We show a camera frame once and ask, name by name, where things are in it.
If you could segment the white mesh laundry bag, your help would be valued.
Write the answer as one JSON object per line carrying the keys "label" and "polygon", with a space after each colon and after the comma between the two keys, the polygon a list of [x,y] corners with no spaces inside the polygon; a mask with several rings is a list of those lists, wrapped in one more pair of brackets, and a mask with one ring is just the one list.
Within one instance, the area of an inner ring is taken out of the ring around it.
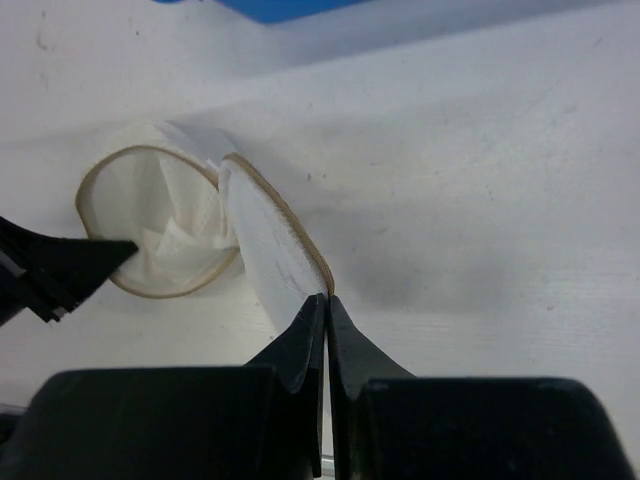
{"label": "white mesh laundry bag", "polygon": [[112,280],[140,297],[192,294],[241,260],[282,330],[308,297],[335,289],[287,202],[219,130],[193,136],[169,122],[123,128],[81,180],[75,207],[88,237],[135,243],[137,253]]}

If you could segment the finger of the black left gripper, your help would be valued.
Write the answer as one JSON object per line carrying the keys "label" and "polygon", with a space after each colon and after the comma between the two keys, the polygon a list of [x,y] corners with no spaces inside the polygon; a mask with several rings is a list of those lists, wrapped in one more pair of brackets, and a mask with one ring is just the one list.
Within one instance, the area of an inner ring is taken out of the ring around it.
{"label": "finger of the black left gripper", "polygon": [[44,322],[73,312],[138,252],[130,240],[51,237],[1,220],[1,323],[24,309]]}

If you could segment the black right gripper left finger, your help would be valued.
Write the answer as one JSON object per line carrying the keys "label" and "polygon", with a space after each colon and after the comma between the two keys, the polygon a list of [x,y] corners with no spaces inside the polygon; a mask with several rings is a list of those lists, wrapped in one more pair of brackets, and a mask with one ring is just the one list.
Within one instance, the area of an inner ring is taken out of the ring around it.
{"label": "black right gripper left finger", "polygon": [[244,475],[321,473],[325,297],[312,295],[290,326],[243,368]]}

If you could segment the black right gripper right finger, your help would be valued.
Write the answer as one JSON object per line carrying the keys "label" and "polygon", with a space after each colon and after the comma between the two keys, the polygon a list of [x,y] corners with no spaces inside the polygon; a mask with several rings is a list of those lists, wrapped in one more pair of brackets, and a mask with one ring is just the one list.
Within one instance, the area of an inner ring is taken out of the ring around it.
{"label": "black right gripper right finger", "polygon": [[334,460],[339,479],[416,479],[420,380],[329,300],[327,346]]}

